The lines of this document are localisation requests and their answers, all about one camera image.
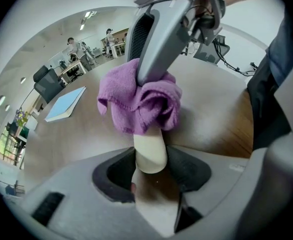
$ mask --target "desk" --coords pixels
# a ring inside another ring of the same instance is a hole
[[[25,149],[26,192],[73,161],[134,145],[132,135],[115,129],[111,109],[102,117],[97,108],[100,79],[124,61],[122,56],[96,67],[86,77],[69,84],[41,111],[38,126],[30,131]],[[165,142],[213,154],[249,158],[253,146],[253,116],[245,82],[216,65],[184,55],[174,61],[169,72],[176,77],[183,94],[179,127],[163,132]],[[82,86],[86,86],[86,91],[71,117],[53,123],[44,121],[60,96]],[[138,182],[143,177],[147,177],[148,182],[159,181],[155,185],[161,188],[161,194],[152,195],[151,205],[147,197],[141,199],[136,195],[137,209],[143,214],[156,208],[152,220],[173,230],[176,217],[172,214],[176,215],[179,200],[176,186],[170,179],[166,180],[165,171],[160,176],[141,174],[138,170],[134,174]],[[137,191],[144,187],[144,183],[134,182]],[[170,194],[163,195],[164,190]]]
[[[66,80],[63,78],[63,75],[68,72],[69,70],[73,69],[75,66],[79,65],[80,69],[82,70],[83,74],[86,74],[87,71],[85,70],[85,68],[83,67],[81,61],[78,59],[74,62],[72,62],[69,66],[67,66],[59,75],[58,77],[61,77],[62,80],[66,83]]]
[[[118,57],[118,54],[117,54],[117,47],[118,47],[118,50],[119,50],[119,52],[120,52],[120,55],[122,55],[122,52],[121,52],[121,49],[120,49],[119,46],[121,46],[121,45],[123,45],[123,44],[124,44],[124,42],[118,42],[117,44],[111,46],[111,51],[112,51],[113,58],[116,59],[116,58]]]

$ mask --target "recessed light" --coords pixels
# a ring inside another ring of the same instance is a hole
[[[5,101],[6,97],[1,95],[0,96],[0,106],[3,104],[3,102]]]

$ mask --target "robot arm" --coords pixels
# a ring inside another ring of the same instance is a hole
[[[190,40],[209,45],[221,31],[224,0],[209,0],[212,15],[196,15],[195,0],[134,0],[138,11],[129,28],[127,61],[140,58],[140,86],[158,81]]]

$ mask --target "purple cloth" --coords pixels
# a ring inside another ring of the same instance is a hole
[[[123,133],[142,135],[153,122],[165,131],[171,130],[179,122],[182,90],[170,73],[157,82],[138,86],[138,64],[136,58],[106,74],[100,82],[98,110],[104,115],[111,102],[114,126]]]

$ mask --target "blue book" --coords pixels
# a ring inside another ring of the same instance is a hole
[[[44,120],[52,122],[71,116],[75,106],[85,90],[86,87],[84,86],[58,98]]]

